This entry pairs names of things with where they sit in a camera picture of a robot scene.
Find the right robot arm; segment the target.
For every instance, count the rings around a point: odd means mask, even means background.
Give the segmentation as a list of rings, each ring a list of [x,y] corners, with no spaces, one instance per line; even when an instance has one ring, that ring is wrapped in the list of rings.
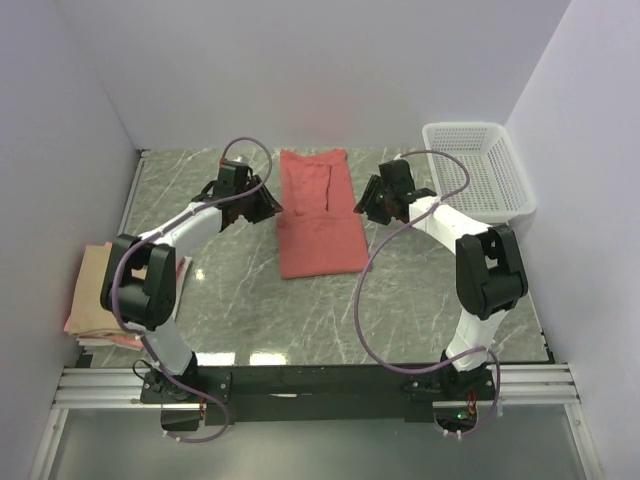
[[[454,254],[461,316],[440,363],[422,371],[446,368],[438,377],[440,390],[460,399],[474,386],[471,371],[488,360],[498,327],[527,294],[528,280],[513,229],[474,220],[447,205],[448,198],[418,189],[409,163],[399,156],[379,166],[354,211],[383,225],[397,219],[403,223],[399,232],[414,228]]]

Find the red t shirt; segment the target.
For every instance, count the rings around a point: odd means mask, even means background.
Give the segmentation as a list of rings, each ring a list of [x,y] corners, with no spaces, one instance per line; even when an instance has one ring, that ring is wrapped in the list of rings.
[[[280,153],[277,218],[280,275],[285,280],[357,273],[369,259],[347,152]]]

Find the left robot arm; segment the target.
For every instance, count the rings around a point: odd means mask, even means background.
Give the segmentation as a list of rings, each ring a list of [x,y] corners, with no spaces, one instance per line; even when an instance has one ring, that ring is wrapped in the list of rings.
[[[259,175],[240,161],[221,161],[218,176],[187,207],[139,236],[121,234],[112,242],[100,292],[101,306],[168,374],[164,389],[176,401],[193,399],[200,388],[196,354],[175,323],[180,260],[243,217],[250,223],[282,211]]]

